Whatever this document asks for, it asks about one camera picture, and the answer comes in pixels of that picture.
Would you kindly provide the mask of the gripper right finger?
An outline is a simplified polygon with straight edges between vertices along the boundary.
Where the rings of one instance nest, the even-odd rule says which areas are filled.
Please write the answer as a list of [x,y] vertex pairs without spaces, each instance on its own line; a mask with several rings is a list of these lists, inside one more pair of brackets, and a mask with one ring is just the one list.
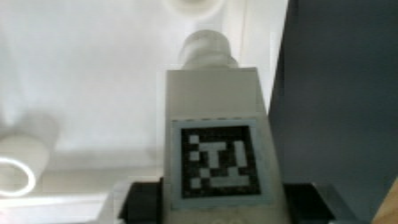
[[337,216],[312,184],[285,185],[289,210],[294,224],[330,224]]

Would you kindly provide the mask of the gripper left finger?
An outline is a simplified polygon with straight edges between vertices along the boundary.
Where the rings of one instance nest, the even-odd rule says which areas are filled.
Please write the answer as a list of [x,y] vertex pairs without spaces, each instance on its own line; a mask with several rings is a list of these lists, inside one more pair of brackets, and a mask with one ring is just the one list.
[[136,182],[129,189],[120,219],[123,224],[162,223],[162,181]]

